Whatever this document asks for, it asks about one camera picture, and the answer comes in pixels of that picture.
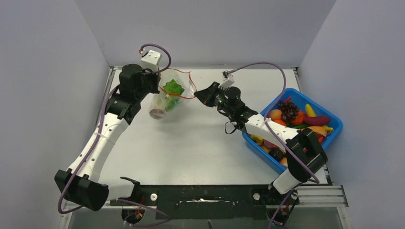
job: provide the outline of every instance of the white table surface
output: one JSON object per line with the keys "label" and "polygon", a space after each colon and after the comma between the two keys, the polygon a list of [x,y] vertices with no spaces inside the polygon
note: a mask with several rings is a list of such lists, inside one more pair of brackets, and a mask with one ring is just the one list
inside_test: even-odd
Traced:
{"label": "white table surface", "polygon": [[[197,89],[213,81],[222,82],[221,69],[191,71]],[[119,84],[115,72],[112,86]],[[298,90],[293,70],[285,70],[287,87]],[[282,89],[279,70],[240,70],[234,73],[241,99],[251,109],[262,111]],[[149,115],[152,95],[118,139],[101,173],[103,180],[125,176],[143,185],[229,185],[269,184],[278,177],[245,145],[240,131],[224,132],[228,119],[197,99],[172,111],[161,120]],[[323,169],[316,173],[326,184]]]}

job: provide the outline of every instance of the red wire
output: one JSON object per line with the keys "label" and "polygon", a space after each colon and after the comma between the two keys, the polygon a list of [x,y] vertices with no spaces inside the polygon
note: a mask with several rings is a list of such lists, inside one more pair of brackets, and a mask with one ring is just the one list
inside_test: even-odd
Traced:
{"label": "red wire", "polygon": [[[191,79],[191,74],[190,74],[190,72],[183,72],[183,71],[180,71],[180,70],[174,69],[174,68],[168,68],[168,69],[172,69],[172,70],[178,71],[178,72],[180,72],[180,73],[188,74],[188,75],[189,75],[189,80],[190,80],[190,82],[192,83],[192,85],[193,85],[193,87],[195,88],[195,90],[197,90],[197,87],[195,86],[194,82],[193,82],[192,79]],[[165,94],[170,95],[170,96],[176,96],[176,97],[183,98],[183,99],[193,99],[193,98],[195,98],[195,96],[193,96],[192,98],[189,98],[189,97],[181,96],[181,95],[179,95],[179,94],[173,94],[173,93],[169,93],[169,94],[168,94],[168,93],[163,89],[163,87],[159,86],[159,88],[160,88]]]}
{"label": "red wire", "polygon": [[140,201],[141,204],[145,204],[145,196],[142,196],[142,200]]}
{"label": "red wire", "polygon": [[287,205],[286,205],[286,211],[287,211],[287,212],[289,211],[289,207],[290,207],[290,201],[287,200]]}

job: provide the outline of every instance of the fruit pile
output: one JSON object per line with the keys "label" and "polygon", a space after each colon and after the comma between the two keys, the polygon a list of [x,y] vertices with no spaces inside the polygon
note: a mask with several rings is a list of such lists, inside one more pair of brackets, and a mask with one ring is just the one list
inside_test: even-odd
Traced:
{"label": "fruit pile", "polygon": [[[304,113],[291,101],[291,98],[288,98],[286,101],[280,101],[277,109],[272,110],[268,118],[275,123],[295,129],[309,128],[315,132],[320,143],[333,131],[332,127],[327,126],[330,122],[329,117],[323,115],[317,116],[309,104],[305,105]],[[256,135],[251,135],[250,138],[276,161],[288,167],[284,149]]]}

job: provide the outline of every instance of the white wall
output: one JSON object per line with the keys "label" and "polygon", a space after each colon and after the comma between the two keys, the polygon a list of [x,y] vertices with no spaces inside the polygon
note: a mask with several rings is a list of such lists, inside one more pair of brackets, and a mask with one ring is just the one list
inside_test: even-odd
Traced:
{"label": "white wall", "polygon": [[336,0],[76,0],[110,65],[158,43],[173,66],[297,67]]}
{"label": "white wall", "polygon": [[299,75],[343,132],[328,151],[353,228],[405,228],[405,1],[337,0]]}
{"label": "white wall", "polygon": [[0,228],[54,229],[53,177],[95,125],[108,65],[73,0],[0,3]]}

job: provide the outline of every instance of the gray floor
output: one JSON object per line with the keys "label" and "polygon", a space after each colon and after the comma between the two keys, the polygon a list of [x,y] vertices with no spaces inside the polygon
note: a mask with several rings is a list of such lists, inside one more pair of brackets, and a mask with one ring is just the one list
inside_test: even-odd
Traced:
{"label": "gray floor", "polygon": [[[155,221],[155,214],[147,211],[139,223],[149,224]],[[268,221],[251,219],[211,220],[213,229],[266,229]],[[342,229],[336,208],[295,208],[289,219],[289,229]],[[88,209],[76,211],[72,215],[69,229],[122,229],[120,209],[102,209],[93,212]],[[153,229],[208,229],[207,220],[172,220]]]}

